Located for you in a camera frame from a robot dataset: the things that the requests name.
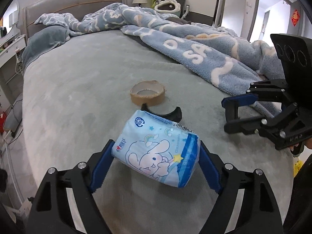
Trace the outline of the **blue cartoon tissue pack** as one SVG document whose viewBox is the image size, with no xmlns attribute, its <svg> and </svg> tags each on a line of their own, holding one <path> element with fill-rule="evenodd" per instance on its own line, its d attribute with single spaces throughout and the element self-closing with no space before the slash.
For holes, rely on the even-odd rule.
<svg viewBox="0 0 312 234">
<path fill-rule="evenodd" d="M 199 136 L 179 123 L 137 110 L 112 147 L 123 164 L 160 183 L 183 188 L 199 160 Z"/>
</svg>

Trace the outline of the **black curved plastic piece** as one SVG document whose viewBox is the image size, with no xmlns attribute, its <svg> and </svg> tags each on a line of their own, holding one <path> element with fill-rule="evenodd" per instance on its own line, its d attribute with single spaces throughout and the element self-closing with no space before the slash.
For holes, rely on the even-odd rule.
<svg viewBox="0 0 312 234">
<path fill-rule="evenodd" d="M 148 108 L 147 103 L 144 103 L 144 104 L 142 104 L 142 106 L 141 106 L 141 110 L 142 110 L 142 111 L 145 111 L 145 112 L 148 112 L 148 113 L 151 113 L 151 114 L 153 114 L 153 115 L 159 116 L 159 117 L 161 117 L 161 118 L 164 118 L 164 119 L 167 119 L 167 120 L 176 122 L 176 123 L 179 123 L 179 122 L 182 120 L 182 118 L 183 118 L 182 111 L 181 111 L 181 108 L 180 108 L 180 107 L 176 107 L 176 108 L 175 108 L 172 112 L 170 112 L 170 113 L 167 113 L 167 114 L 159 114 L 159 113 L 154 113 L 154 112 L 152 112 L 152 111 Z"/>
</svg>

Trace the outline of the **brown tape roll core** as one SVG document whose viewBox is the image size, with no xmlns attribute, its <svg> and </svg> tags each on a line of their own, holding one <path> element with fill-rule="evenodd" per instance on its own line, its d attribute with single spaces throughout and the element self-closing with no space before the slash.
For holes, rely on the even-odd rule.
<svg viewBox="0 0 312 234">
<path fill-rule="evenodd" d="M 161 104 L 165 99 L 164 85 L 156 80 L 141 81 L 134 85 L 130 90 L 132 103 L 137 106 L 147 104 L 148 106 L 155 106 Z"/>
</svg>

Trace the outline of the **blue patterned fleece blanket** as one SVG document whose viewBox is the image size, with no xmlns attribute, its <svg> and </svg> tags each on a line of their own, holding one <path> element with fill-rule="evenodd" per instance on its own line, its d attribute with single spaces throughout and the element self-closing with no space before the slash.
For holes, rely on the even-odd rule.
<svg viewBox="0 0 312 234">
<path fill-rule="evenodd" d="M 81 20 L 71 13 L 44 13 L 36 24 L 64 27 L 72 37 L 120 30 L 232 96 L 245 93 L 251 83 L 285 76 L 275 48 L 264 41 L 249 42 L 223 27 L 181 25 L 170 21 L 170 14 L 145 7 L 113 3 Z"/>
</svg>

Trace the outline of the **bed with grey sheet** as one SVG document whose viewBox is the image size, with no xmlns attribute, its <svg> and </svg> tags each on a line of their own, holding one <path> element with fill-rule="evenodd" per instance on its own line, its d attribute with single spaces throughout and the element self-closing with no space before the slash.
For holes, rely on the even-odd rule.
<svg viewBox="0 0 312 234">
<path fill-rule="evenodd" d="M 222 91 L 119 30 L 74 37 L 27 67 L 23 134 L 35 182 L 40 184 L 49 168 L 71 169 L 117 139 L 138 110 L 131 88 L 148 80 L 166 90 L 154 113 L 180 107 L 182 124 L 223 162 L 242 171 L 262 169 L 286 216 L 293 187 L 289 150 L 277 151 L 258 135 L 225 133 Z M 94 199 L 113 233 L 199 233 L 217 194 L 200 168 L 178 189 L 116 160 Z"/>
</svg>

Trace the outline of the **white door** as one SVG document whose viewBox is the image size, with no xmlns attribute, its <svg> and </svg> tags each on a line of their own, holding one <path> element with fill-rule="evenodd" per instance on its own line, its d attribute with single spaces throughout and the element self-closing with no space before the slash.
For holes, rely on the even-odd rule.
<svg viewBox="0 0 312 234">
<path fill-rule="evenodd" d="M 241 36 L 246 0 L 225 0 L 221 26 Z"/>
</svg>

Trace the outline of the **grey floor cushion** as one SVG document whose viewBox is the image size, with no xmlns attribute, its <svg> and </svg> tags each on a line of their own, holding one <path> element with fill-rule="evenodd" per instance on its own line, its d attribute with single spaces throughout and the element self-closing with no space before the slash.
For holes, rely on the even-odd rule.
<svg viewBox="0 0 312 234">
<path fill-rule="evenodd" d="M 23 94 L 20 93 L 10 107 L 10 111 L 3 125 L 3 130 L 7 132 L 11 131 L 12 133 L 16 132 L 22 121 L 22 101 Z"/>
</svg>

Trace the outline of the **red box on floor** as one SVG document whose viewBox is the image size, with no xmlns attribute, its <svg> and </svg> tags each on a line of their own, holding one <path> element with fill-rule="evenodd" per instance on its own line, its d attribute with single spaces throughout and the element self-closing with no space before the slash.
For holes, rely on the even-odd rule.
<svg viewBox="0 0 312 234">
<path fill-rule="evenodd" d="M 6 113 L 1 112 L 0 113 L 0 134 L 3 134 L 3 132 L 4 132 L 5 121 L 6 121 Z"/>
</svg>

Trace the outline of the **white cat-shaped cushion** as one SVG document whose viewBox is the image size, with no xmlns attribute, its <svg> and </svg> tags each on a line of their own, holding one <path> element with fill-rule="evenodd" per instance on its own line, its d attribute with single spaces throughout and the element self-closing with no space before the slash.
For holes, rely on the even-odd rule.
<svg viewBox="0 0 312 234">
<path fill-rule="evenodd" d="M 160 1 L 159 4 L 154 7 L 154 10 L 158 13 L 171 13 L 179 16 L 181 5 L 176 0 L 164 0 Z"/>
</svg>

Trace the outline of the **blue grey pillow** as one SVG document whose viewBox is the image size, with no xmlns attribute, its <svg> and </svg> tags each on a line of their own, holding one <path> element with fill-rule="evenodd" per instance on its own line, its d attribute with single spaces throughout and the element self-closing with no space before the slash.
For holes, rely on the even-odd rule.
<svg viewBox="0 0 312 234">
<path fill-rule="evenodd" d="M 65 44 L 69 39 L 69 30 L 59 25 L 49 26 L 35 33 L 28 39 L 22 53 L 23 70 L 39 56 Z"/>
</svg>

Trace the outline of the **white dressing table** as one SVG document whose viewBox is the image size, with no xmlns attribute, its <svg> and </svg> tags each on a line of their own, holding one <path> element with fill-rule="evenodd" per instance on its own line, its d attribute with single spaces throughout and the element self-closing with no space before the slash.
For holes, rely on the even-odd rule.
<svg viewBox="0 0 312 234">
<path fill-rule="evenodd" d="M 17 64 L 16 53 L 22 54 L 25 47 L 24 34 L 1 44 L 1 112 L 5 112 L 23 91 L 22 65 Z"/>
</svg>

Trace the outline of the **grey upholstered headboard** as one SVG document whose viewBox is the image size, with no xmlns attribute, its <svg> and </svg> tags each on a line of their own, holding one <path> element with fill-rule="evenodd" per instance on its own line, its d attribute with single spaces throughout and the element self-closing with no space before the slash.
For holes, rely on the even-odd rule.
<svg viewBox="0 0 312 234">
<path fill-rule="evenodd" d="M 44 25 L 35 25 L 34 22 L 43 13 L 71 13 L 78 20 L 89 13 L 122 0 L 39 0 L 22 9 L 22 32 L 27 38 L 45 28 Z"/>
</svg>

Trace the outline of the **red wall ornament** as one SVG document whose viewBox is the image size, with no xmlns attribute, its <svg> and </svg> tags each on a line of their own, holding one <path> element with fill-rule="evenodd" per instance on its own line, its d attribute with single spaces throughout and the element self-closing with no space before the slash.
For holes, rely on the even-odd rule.
<svg viewBox="0 0 312 234">
<path fill-rule="evenodd" d="M 300 14 L 299 14 L 298 10 L 295 9 L 292 13 L 292 16 L 291 16 L 291 21 L 292 21 L 292 24 L 294 27 L 297 25 L 299 19 L 300 19 Z"/>
</svg>

